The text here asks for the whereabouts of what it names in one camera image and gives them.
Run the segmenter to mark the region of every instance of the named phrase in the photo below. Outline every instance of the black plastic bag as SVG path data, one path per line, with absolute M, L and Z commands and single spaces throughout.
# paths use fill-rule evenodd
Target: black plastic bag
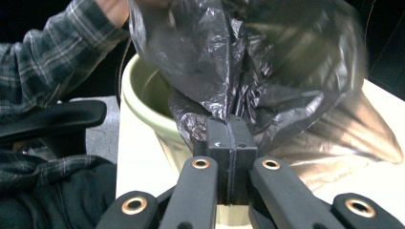
M 317 144 L 317 149 L 307 151 L 309 157 L 300 155 L 301 161 L 309 162 L 306 171 L 315 159 L 312 153 L 317 159 L 360 156 L 364 163 L 359 166 L 375 160 L 402 161 L 385 123 L 360 129 L 365 135 L 389 139 L 388 148 L 364 147 L 370 138 L 359 144 L 338 138 L 342 129 L 350 128 L 347 118 L 378 115 L 373 107 L 354 112 L 368 103 L 361 93 L 367 57 L 357 14 L 344 1 L 174 0 L 163 5 L 131 0 L 130 29 L 141 58 L 157 66 L 176 89 L 169 106 L 191 149 L 195 140 L 205 140 L 208 116 L 226 121 L 228 114 L 235 114 L 246 120 L 265 154 L 291 166 L 300 159 L 287 155 L 302 152 L 303 145 Z M 339 106 L 347 97 L 357 103 Z M 320 138 L 297 143 L 332 113 L 337 113 L 334 122 L 318 131 Z M 376 133 L 381 125 L 384 132 Z M 325 150 L 333 144 L 351 149 L 350 153 Z M 323 168 L 323 173 L 338 165 Z

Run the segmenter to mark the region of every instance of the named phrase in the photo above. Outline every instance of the black armrest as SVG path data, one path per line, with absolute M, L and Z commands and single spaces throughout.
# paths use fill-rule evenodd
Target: black armrest
M 40 139 L 58 156 L 86 154 L 85 133 L 104 121 L 107 107 L 97 100 L 57 104 L 0 128 L 0 145 Z

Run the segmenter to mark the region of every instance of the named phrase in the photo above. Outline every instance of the white table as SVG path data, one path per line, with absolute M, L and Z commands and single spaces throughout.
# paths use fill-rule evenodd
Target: white table
M 405 102 L 369 81 L 363 91 L 394 131 L 405 150 Z M 123 101 L 117 160 L 117 197 L 130 191 L 143 191 L 157 197 L 176 184 L 172 171 L 154 132 L 131 113 Z M 314 194 L 331 203 L 341 193 L 357 193 L 376 201 L 405 224 L 405 165 L 375 163 Z

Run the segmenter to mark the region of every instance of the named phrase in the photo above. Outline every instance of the screw hole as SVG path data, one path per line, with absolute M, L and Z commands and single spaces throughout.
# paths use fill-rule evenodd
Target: screw hole
M 345 203 L 346 207 L 358 216 L 364 218 L 373 218 L 375 216 L 375 210 L 365 201 L 349 198 Z
M 196 159 L 193 161 L 193 166 L 196 169 L 205 169 L 209 166 L 209 161 L 206 159 Z
M 121 211 L 127 215 L 134 215 L 142 212 L 147 205 L 146 198 L 135 197 L 127 199 L 122 203 Z
M 263 166 L 269 170 L 278 170 L 281 167 L 280 163 L 275 160 L 264 160 Z

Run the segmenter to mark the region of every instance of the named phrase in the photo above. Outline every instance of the chair armrest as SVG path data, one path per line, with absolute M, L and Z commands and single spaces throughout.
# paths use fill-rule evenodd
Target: chair armrest
M 18 122 L 2 125 L 0 128 L 0 145 L 36 138 L 51 138 L 53 141 L 60 138 L 58 141 L 67 142 L 69 139 L 64 139 L 67 136 L 80 135 L 77 133 L 85 133 L 87 128 L 102 124 L 106 114 L 107 106 L 102 101 L 83 100 L 57 104 L 31 114 Z

